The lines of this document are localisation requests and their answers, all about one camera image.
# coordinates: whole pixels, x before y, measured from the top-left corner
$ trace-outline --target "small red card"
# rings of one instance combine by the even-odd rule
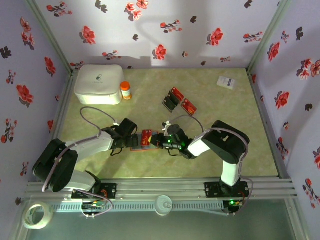
[[[192,116],[197,111],[197,108],[188,100],[185,99],[181,104],[181,107],[190,115]]]
[[[152,136],[152,130],[142,130],[142,136],[141,136],[141,146],[149,146],[149,138]]]
[[[185,96],[176,87],[173,87],[171,92],[179,99],[180,102],[185,98]]]

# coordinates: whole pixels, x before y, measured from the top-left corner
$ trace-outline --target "masking tape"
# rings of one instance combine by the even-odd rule
[[[37,211],[38,207],[42,207],[44,211],[43,218],[36,224],[33,222],[33,215]],[[48,204],[37,201],[32,204],[29,208],[26,208],[22,215],[23,226],[27,229],[43,229],[47,226],[54,215],[54,210]]]

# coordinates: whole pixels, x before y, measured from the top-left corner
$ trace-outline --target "orange bottle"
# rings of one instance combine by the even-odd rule
[[[129,100],[132,98],[131,89],[130,89],[130,83],[127,81],[123,81],[120,84],[122,96],[125,100]]]

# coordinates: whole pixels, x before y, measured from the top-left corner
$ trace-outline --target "wallpaper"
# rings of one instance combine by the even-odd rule
[[[47,146],[67,71],[23,0],[0,7],[0,239]]]
[[[320,22],[318,0],[292,1],[252,71],[313,239],[320,216]]]
[[[71,68],[245,68],[279,0],[35,0]]]

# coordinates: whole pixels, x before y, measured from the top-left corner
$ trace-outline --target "table surface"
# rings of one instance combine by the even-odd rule
[[[217,86],[219,76],[236,80],[233,90]],[[278,172],[263,127],[259,110],[244,68],[212,69],[126,69],[126,81],[130,82],[132,99],[118,105],[93,105],[119,122],[128,118],[138,125],[138,133],[144,129],[161,132],[162,123],[181,114],[179,107],[170,113],[162,102],[172,87],[178,88],[196,107],[194,115],[208,129],[221,120],[244,132],[250,138],[249,153],[242,167],[243,176],[277,176]],[[83,107],[72,94],[60,139],[76,141],[97,133],[80,116]],[[113,122],[93,109],[83,111],[84,116],[101,128]],[[190,117],[178,119],[176,124],[189,138],[201,133],[201,128]],[[100,152],[76,164],[79,171],[90,171],[101,179],[106,178],[164,178],[164,177],[219,177],[223,161],[212,151],[193,160],[182,156],[172,157],[166,150],[131,152],[110,156],[110,151]]]

